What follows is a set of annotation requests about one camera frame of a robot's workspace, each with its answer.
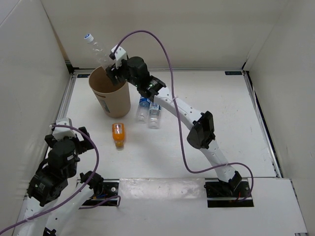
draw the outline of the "plastic bottle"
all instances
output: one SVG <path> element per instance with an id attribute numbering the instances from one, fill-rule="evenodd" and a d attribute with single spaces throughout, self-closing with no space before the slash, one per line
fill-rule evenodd
<path id="1" fill-rule="evenodd" d="M 149 128 L 159 129 L 159 122 L 161 116 L 161 106 L 157 103 L 151 102 L 149 109 Z"/>
<path id="2" fill-rule="evenodd" d="M 140 97 L 136 119 L 139 123 L 146 123 L 151 101 L 143 96 Z"/>
<path id="3" fill-rule="evenodd" d="M 104 70 L 113 64 L 113 61 L 109 58 L 109 54 L 111 53 L 110 50 L 104 47 L 101 43 L 97 42 L 90 33 L 85 35 L 84 39 L 90 46 L 90 50 L 92 51 L 94 58 Z"/>
<path id="4" fill-rule="evenodd" d="M 125 140 L 125 126 L 123 123 L 114 123 L 112 124 L 112 133 L 115 145 L 117 148 L 124 147 Z"/>

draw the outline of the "beige bin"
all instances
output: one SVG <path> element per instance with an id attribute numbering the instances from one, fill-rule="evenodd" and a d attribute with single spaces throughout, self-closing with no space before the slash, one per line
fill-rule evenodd
<path id="1" fill-rule="evenodd" d="M 125 116 L 130 110 L 130 95 L 128 82 L 114 86 L 100 66 L 90 75 L 89 85 L 103 110 L 109 117 Z"/>

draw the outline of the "orange liquid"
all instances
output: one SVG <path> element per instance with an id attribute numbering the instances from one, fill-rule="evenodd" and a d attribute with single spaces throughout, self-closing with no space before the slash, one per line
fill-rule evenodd
<path id="1" fill-rule="evenodd" d="M 115 141 L 116 147 L 122 148 L 124 146 L 124 140 L 125 140 L 124 124 L 123 123 L 112 124 L 112 133 L 113 133 L 113 139 Z"/>

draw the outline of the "cable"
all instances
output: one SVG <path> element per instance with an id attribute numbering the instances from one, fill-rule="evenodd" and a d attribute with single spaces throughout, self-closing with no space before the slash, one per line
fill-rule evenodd
<path id="1" fill-rule="evenodd" d="M 149 35 L 151 35 L 153 38 L 155 38 L 157 40 L 157 42 L 159 43 L 159 45 L 161 46 L 164 54 L 165 54 L 165 57 L 166 57 L 166 60 L 167 60 L 167 63 L 168 63 L 168 66 L 169 66 L 169 71 L 171 73 L 171 92 L 172 92 L 172 98 L 173 98 L 173 101 L 174 101 L 174 106 L 175 106 L 175 110 L 176 110 L 176 115 L 177 115 L 177 121 L 178 121 L 178 128 L 179 128 L 179 138 L 180 138 L 180 142 L 181 142 L 181 149 L 182 149 L 182 155 L 183 155 L 183 161 L 184 161 L 184 165 L 186 167 L 186 169 L 192 173 L 192 174 L 199 174 L 199 173 L 203 173 L 203 172 L 206 172 L 206 171 L 210 171 L 210 170 L 213 170 L 215 168 L 218 168 L 218 167 L 223 167 L 223 166 L 226 166 L 226 165 L 241 165 L 241 166 L 244 166 L 245 168 L 247 168 L 251 174 L 251 179 L 252 179 L 252 186 L 250 188 L 250 191 L 248 193 L 248 195 L 239 200 L 239 201 L 244 201 L 246 198 L 248 198 L 251 193 L 252 193 L 252 189 L 253 189 L 253 185 L 254 185 L 254 177 L 252 175 L 252 171 L 250 170 L 250 168 L 243 164 L 243 163 L 240 163 L 240 162 L 233 162 L 233 163 L 228 163 L 228 164 L 221 164 L 221 165 L 217 165 L 217 166 L 213 166 L 213 167 L 210 167 L 210 168 L 207 168 L 207 169 L 204 169 L 204 170 L 201 170 L 201 171 L 192 171 L 188 164 L 187 164 L 187 161 L 186 161 L 186 156 L 185 156 L 185 150 L 184 150 L 184 141 L 183 141 L 183 133 L 182 133 L 182 123 L 181 123 L 181 118 L 180 118 L 180 113 L 179 113 L 179 110 L 178 110 L 178 106 L 177 106 L 177 102 L 176 102 L 176 99 L 175 99 L 175 93 L 174 93 L 174 75 L 173 75 L 173 69 L 172 69 L 172 65 L 171 65 L 171 61 L 169 59 L 169 56 L 166 52 L 166 49 L 165 47 L 163 46 L 162 42 L 158 39 L 158 37 L 156 37 L 153 33 L 147 31 L 147 30 L 143 30 L 143 29 L 140 29 L 140 30 L 136 30 L 136 31 L 133 31 L 133 32 L 130 32 L 129 34 L 127 34 L 125 37 L 123 37 L 119 43 L 117 44 L 115 50 L 114 50 L 114 54 L 116 53 L 116 51 L 118 50 L 119 46 L 122 44 L 122 42 L 128 38 L 129 36 L 135 34 L 135 33 L 147 33 Z"/>
<path id="2" fill-rule="evenodd" d="M 79 210 L 83 210 L 83 209 L 93 209 L 93 208 L 96 208 L 96 207 L 98 207 L 98 206 L 100 206 L 100 205 L 103 205 L 104 203 L 106 203 L 106 202 L 108 202 L 108 201 L 110 201 L 110 200 L 112 200 L 112 199 L 115 199 L 115 198 L 118 198 L 119 200 L 117 201 L 117 204 L 114 205 L 114 206 L 119 207 L 120 201 L 121 201 L 122 198 L 121 198 L 121 196 L 117 195 L 117 196 L 112 196 L 112 197 L 110 197 L 110 198 L 107 198 L 107 199 L 105 199 L 104 201 L 101 201 L 100 203 L 96 204 L 95 206 L 80 207 Z"/>
<path id="3" fill-rule="evenodd" d="M 4 232 L 6 232 L 6 231 L 8 231 L 8 230 L 10 230 L 10 229 L 13 229 L 13 228 L 15 228 L 15 227 L 17 227 L 17 226 L 19 226 L 19 225 L 22 225 L 22 224 L 24 224 L 24 223 L 26 223 L 26 222 L 28 222 L 28 221 L 30 221 L 30 220 L 34 220 L 34 219 L 36 219 L 36 218 L 38 218 L 38 217 L 40 217 L 40 216 L 42 216 L 42 215 L 48 214 L 48 213 L 50 213 L 50 212 L 52 212 L 52 211 L 54 211 L 54 210 L 56 210 L 56 209 L 62 207 L 64 204 L 66 204 L 66 203 L 69 202 L 72 198 L 74 198 L 74 196 L 76 196 L 79 192 L 81 192 L 81 190 L 90 182 L 90 180 L 92 179 L 92 177 L 94 176 L 94 174 L 95 174 L 95 172 L 96 172 L 96 170 L 97 170 L 98 163 L 99 163 L 99 153 L 98 153 L 98 150 L 97 150 L 97 147 L 96 147 L 95 143 L 90 139 L 90 137 L 89 137 L 88 135 L 86 135 L 85 133 L 83 133 L 83 132 L 80 131 L 79 129 L 74 128 L 74 127 L 72 127 L 72 126 L 68 126 L 68 125 L 59 125 L 59 124 L 56 125 L 56 124 L 53 124 L 52 127 L 61 127 L 61 128 L 69 128 L 69 129 L 72 129 L 72 130 L 74 130 L 74 131 L 80 133 L 84 138 L 86 138 L 86 139 L 91 143 L 91 145 L 93 146 L 93 148 L 94 148 L 94 150 L 95 150 L 95 152 L 96 152 L 96 164 L 95 164 L 94 170 L 92 171 L 92 173 L 91 173 L 90 177 L 87 179 L 87 181 L 86 181 L 74 194 L 72 194 L 69 198 L 67 198 L 66 200 L 64 200 L 62 203 L 58 204 L 57 206 L 54 206 L 54 207 L 51 208 L 51 209 L 48 209 L 48 210 L 45 210 L 45 211 L 43 211 L 43 212 L 41 212 L 41 213 L 38 213 L 38 214 L 36 214 L 36 215 L 33 215 L 33 216 L 29 217 L 28 219 L 24 219 L 24 220 L 22 220 L 22 221 L 20 221 L 20 222 L 17 222 L 17 223 L 15 223 L 15 224 L 13 224 L 13 225 L 11 225 L 11 226 L 9 226 L 9 227 L 7 227 L 7 228 L 1 230 L 1 231 L 0 231 L 0 235 L 2 235 Z"/>

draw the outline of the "robotic arm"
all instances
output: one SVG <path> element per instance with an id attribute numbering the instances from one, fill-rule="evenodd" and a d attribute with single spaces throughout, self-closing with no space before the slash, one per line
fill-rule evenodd
<path id="1" fill-rule="evenodd" d="M 114 51 L 112 49 L 111 59 L 116 63 L 106 68 L 106 74 L 114 85 L 127 81 L 137 87 L 141 96 L 167 109 L 177 117 L 173 98 L 170 90 L 160 79 L 150 75 L 146 63 L 140 57 L 128 58 L 122 47 Z M 199 149 L 208 159 L 212 166 L 227 164 L 228 161 L 219 149 L 214 135 L 213 116 L 209 111 L 202 113 L 183 100 L 176 98 L 180 113 L 180 119 L 190 130 L 187 141 L 196 149 Z M 228 196 L 231 196 L 242 181 L 242 177 L 232 166 L 223 166 L 215 169 L 219 181 Z"/>

